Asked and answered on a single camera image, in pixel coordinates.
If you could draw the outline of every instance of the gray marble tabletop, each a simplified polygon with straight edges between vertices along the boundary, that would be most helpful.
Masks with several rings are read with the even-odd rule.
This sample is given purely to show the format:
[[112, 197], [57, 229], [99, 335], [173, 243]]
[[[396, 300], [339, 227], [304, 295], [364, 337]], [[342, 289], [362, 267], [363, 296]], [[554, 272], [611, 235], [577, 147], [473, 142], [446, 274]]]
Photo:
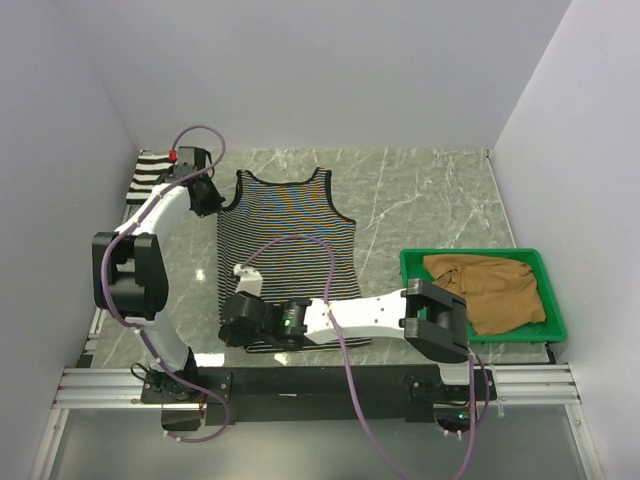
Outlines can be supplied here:
[[[363, 296], [402, 288], [404, 248], [511, 248], [505, 212], [483, 150], [296, 149], [230, 151], [215, 184], [230, 200], [237, 169], [271, 182], [308, 179], [316, 166], [333, 170], [337, 209], [357, 221], [354, 260]], [[179, 335], [202, 366], [342, 365], [340, 352], [246, 354], [218, 339], [216, 216], [185, 215], [162, 247], [169, 277], [168, 309]], [[106, 312], [92, 368], [144, 361], [133, 333]], [[476, 344], [488, 362], [547, 363], [542, 344]], [[352, 349], [356, 365], [428, 361], [400, 339], [374, 339]]]

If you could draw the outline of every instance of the white wall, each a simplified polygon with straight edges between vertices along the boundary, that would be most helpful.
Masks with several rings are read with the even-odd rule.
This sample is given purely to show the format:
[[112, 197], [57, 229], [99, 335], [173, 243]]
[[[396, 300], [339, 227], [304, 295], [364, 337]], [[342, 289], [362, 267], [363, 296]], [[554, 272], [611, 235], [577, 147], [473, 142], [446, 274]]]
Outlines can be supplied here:
[[122, 215], [135, 152], [54, 2], [3, 2], [0, 65], [0, 476], [22, 479], [82, 351], [91, 237]]
[[538, 248], [610, 479], [640, 459], [640, 3], [574, 0], [494, 152], [516, 240]]
[[58, 3], [139, 145], [491, 148], [569, 0]]

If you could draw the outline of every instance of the striped cloth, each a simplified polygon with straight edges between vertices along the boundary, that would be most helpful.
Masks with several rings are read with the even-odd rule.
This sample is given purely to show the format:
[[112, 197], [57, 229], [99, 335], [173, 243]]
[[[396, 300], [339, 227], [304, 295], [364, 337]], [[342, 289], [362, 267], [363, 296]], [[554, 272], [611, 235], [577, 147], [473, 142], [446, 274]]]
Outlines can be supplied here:
[[[304, 233], [331, 245], [336, 269], [331, 300], [360, 297], [353, 264], [356, 222], [341, 215], [331, 200], [331, 171], [316, 168], [305, 182], [268, 183], [239, 170], [232, 203], [218, 214], [219, 308], [235, 292], [233, 267], [244, 263], [260, 247], [288, 234]], [[322, 298], [329, 273], [327, 253], [315, 243], [281, 242], [252, 264], [263, 277], [262, 299], [284, 302], [292, 298]], [[370, 339], [349, 339], [350, 346]], [[337, 342], [305, 349], [335, 349]], [[248, 352], [279, 351], [262, 342]]]
[[153, 153], [150, 150], [141, 150], [127, 191], [127, 205], [142, 205], [151, 195], [151, 189], [158, 177], [166, 173], [172, 165], [168, 152]]

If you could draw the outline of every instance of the green tray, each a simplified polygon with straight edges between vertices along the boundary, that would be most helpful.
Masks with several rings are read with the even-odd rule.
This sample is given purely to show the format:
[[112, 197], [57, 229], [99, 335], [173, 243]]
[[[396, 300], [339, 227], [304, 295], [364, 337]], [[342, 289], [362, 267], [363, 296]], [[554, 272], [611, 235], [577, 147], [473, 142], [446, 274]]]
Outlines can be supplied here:
[[465, 253], [471, 255], [485, 255], [487, 257], [500, 257], [519, 260], [531, 265], [533, 274], [538, 281], [538, 293], [547, 314], [544, 323], [530, 323], [500, 335], [476, 335], [469, 325], [469, 341], [471, 343], [543, 343], [562, 342], [567, 338], [564, 321], [556, 302], [556, 297], [551, 289], [549, 276], [544, 268], [544, 263], [537, 250], [532, 248], [510, 249], [421, 249], [410, 248], [400, 252], [400, 265], [402, 267], [402, 282], [407, 286], [409, 278], [422, 278], [433, 282], [433, 277], [422, 265], [422, 257], [427, 255], [439, 255], [443, 253]]

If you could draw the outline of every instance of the brown fabric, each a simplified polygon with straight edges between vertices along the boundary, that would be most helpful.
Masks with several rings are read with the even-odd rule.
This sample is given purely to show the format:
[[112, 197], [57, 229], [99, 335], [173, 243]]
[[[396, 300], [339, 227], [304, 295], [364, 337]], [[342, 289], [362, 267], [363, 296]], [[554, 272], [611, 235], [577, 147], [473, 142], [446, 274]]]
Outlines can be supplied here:
[[424, 268], [445, 288], [467, 301], [478, 335], [495, 335], [546, 319], [538, 282], [526, 263], [482, 255], [442, 254], [423, 258]]

